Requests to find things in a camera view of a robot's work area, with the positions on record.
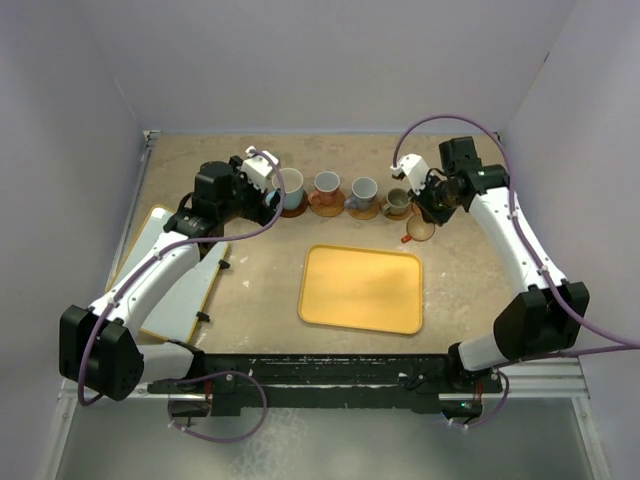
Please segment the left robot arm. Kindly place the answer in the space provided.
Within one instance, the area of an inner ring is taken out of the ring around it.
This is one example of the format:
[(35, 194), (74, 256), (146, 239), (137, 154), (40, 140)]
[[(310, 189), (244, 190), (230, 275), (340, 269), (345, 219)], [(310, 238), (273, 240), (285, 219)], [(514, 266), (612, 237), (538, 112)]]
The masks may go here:
[(179, 202), (143, 259), (87, 307), (72, 305), (60, 318), (59, 371), (77, 384), (81, 405), (125, 399), (140, 383), (172, 381), (184, 392), (202, 387), (206, 369), (195, 348), (177, 339), (140, 346), (136, 337), (149, 314), (187, 272), (227, 236), (225, 225), (243, 218), (270, 229), (284, 210), (284, 194), (268, 195), (280, 177), (271, 153), (250, 147), (245, 158), (200, 166), (194, 187)]

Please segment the woven rattan coaster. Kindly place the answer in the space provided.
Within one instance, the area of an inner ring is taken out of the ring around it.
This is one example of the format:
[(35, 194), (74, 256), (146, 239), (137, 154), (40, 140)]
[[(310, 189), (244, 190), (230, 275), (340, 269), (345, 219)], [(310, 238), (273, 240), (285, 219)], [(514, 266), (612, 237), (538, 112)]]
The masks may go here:
[(357, 208), (345, 207), (347, 213), (358, 220), (370, 220), (378, 215), (380, 209), (380, 201), (377, 198), (373, 199), (369, 208), (364, 211), (358, 210)]
[(330, 205), (323, 205), (320, 202), (309, 202), (309, 207), (313, 213), (320, 217), (335, 217), (344, 211), (344, 202), (346, 201), (346, 197), (341, 191), (338, 191), (332, 200), (333, 202)]

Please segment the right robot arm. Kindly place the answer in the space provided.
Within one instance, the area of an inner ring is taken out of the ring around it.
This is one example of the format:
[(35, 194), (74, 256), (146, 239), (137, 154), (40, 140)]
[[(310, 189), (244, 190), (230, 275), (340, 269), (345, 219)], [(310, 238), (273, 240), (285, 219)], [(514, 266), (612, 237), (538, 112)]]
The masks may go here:
[(423, 219), (437, 226), (457, 209), (469, 213), (498, 253), (513, 295), (488, 334), (449, 348), (446, 383), (467, 391), (492, 368), (573, 347), (581, 326), (566, 310), (584, 314), (590, 294), (584, 283), (569, 281), (548, 258), (504, 166), (484, 165), (470, 137), (441, 143), (439, 153), (438, 168), (415, 154), (398, 160), (412, 200)]

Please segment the small grey cup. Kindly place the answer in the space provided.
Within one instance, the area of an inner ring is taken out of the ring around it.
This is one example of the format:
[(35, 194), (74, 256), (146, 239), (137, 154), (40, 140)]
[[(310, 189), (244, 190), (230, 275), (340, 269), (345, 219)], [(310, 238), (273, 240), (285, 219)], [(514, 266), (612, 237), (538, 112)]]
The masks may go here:
[(388, 192), (386, 200), (381, 207), (384, 215), (403, 215), (409, 210), (410, 198), (408, 193), (401, 189), (395, 188)]

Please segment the orange copper mug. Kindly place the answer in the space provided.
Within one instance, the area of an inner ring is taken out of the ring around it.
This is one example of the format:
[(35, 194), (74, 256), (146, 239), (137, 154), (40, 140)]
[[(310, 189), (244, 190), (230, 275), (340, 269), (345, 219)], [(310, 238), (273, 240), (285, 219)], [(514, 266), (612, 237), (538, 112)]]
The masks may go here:
[(401, 242), (427, 241), (435, 234), (435, 230), (435, 224), (426, 222), (421, 214), (415, 214), (407, 221), (406, 234), (401, 238)]

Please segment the blue mug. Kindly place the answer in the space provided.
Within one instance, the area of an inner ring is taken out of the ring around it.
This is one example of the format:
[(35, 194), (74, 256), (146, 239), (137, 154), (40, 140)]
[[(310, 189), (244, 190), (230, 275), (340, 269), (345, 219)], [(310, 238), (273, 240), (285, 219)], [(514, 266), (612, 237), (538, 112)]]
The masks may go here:
[(359, 177), (351, 187), (351, 196), (345, 201), (344, 206), (349, 210), (360, 212), (367, 211), (378, 193), (376, 181), (370, 177)]
[[(282, 168), (280, 169), (280, 175), (283, 179), (285, 192), (284, 209), (295, 209), (298, 207), (303, 197), (303, 175), (300, 171), (294, 168)], [(280, 183), (277, 175), (272, 177), (272, 186), (274, 190), (266, 197), (268, 205), (272, 204), (276, 193), (280, 191)]]

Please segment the pink printed mug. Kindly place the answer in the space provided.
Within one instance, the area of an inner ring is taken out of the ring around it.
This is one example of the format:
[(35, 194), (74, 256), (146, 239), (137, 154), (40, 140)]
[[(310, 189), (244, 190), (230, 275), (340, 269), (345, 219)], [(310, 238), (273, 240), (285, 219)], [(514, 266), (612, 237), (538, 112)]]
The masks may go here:
[(309, 194), (311, 205), (330, 206), (335, 203), (341, 184), (340, 177), (333, 171), (324, 171), (316, 175), (314, 190)]

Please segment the dark wooden saucer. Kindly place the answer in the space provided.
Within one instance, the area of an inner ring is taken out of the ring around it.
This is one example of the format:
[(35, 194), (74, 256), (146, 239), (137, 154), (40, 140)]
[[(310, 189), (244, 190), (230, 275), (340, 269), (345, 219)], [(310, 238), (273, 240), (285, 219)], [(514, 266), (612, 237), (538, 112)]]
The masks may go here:
[(301, 200), (300, 204), (298, 205), (298, 207), (295, 208), (295, 209), (291, 209), (291, 210), (284, 209), (282, 214), (281, 214), (281, 216), (283, 218), (295, 218), (295, 217), (298, 217), (298, 216), (302, 215), (306, 211), (308, 206), (309, 206), (308, 194), (307, 194), (306, 191), (304, 191), (302, 200)]

